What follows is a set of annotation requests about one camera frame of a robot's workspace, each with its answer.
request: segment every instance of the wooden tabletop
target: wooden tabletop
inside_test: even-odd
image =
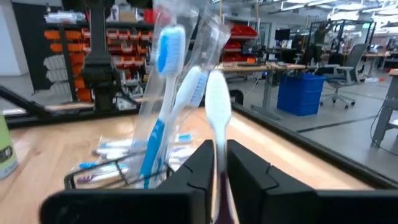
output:
[[[101,137],[132,137],[135,122],[136,116],[126,116],[12,131],[19,166],[9,177],[0,180],[0,223],[39,223],[40,204],[64,188],[65,174],[79,162],[97,160],[91,150]],[[204,109],[191,115],[182,131],[194,134],[196,146],[213,138]],[[226,135],[315,189],[370,189],[239,114],[233,113]]]
[[[364,57],[388,57],[390,56],[389,52],[385,52],[385,53],[378,53],[378,54],[364,54]]]
[[[391,75],[391,76],[398,76],[398,68],[391,69],[388,74]]]
[[[261,66],[239,66],[241,64],[246,64],[246,62],[234,62],[234,63],[221,63],[216,69],[222,70],[224,72],[263,72],[268,70],[295,70],[304,69],[304,65],[296,65],[286,63],[286,67],[277,65],[276,63],[269,63],[268,65]]]

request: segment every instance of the blue toothbrush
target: blue toothbrush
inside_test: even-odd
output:
[[[81,162],[79,164],[79,168],[81,168],[81,169],[89,169],[89,168],[92,168],[92,167],[97,166],[99,164],[100,163],[98,163],[98,162]],[[109,164],[107,166],[112,166],[112,167],[115,166],[115,168],[116,168],[116,165],[114,165],[114,164]],[[120,169],[124,169],[124,168],[127,168],[127,165],[119,164],[119,167],[120,167]]]
[[[160,77],[166,78],[166,88],[159,117],[150,134],[147,150],[140,169],[144,188],[148,189],[152,168],[159,153],[166,121],[172,107],[176,77],[182,72],[185,59],[185,29],[181,25],[165,27],[159,34],[156,52],[156,69]]]
[[[207,78],[208,74],[206,72],[204,72],[199,66],[194,66],[189,70],[187,76],[181,83],[180,89],[175,97],[173,110],[167,120],[168,130],[165,133],[165,137],[163,138],[160,147],[163,151],[160,152],[160,155],[157,157],[157,165],[154,172],[160,172],[171,153],[171,151],[167,150],[167,136],[170,134],[178,115],[186,106],[191,106],[193,108],[197,108],[199,106],[205,92]]]

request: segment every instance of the yellow bottle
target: yellow bottle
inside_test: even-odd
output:
[[[0,179],[6,178],[17,165],[17,155],[12,146],[6,119],[3,114],[0,114]]]

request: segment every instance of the red storage bin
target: red storage bin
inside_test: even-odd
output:
[[[237,41],[229,41],[225,47],[225,52],[240,52],[242,45]]]
[[[241,34],[242,34],[242,32],[241,32],[241,30],[239,29],[239,26],[238,26],[238,25],[232,26],[232,29],[231,29],[231,36],[236,36],[236,35],[241,35]]]
[[[144,10],[144,21],[149,24],[155,24],[155,15],[152,9]]]
[[[257,37],[257,31],[252,27],[244,25],[234,25],[231,30],[232,39],[253,39]]]
[[[223,54],[223,62],[245,62],[246,60],[247,58],[240,53]]]

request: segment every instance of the white wall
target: white wall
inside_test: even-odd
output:
[[[29,72],[10,0],[0,0],[0,76]]]

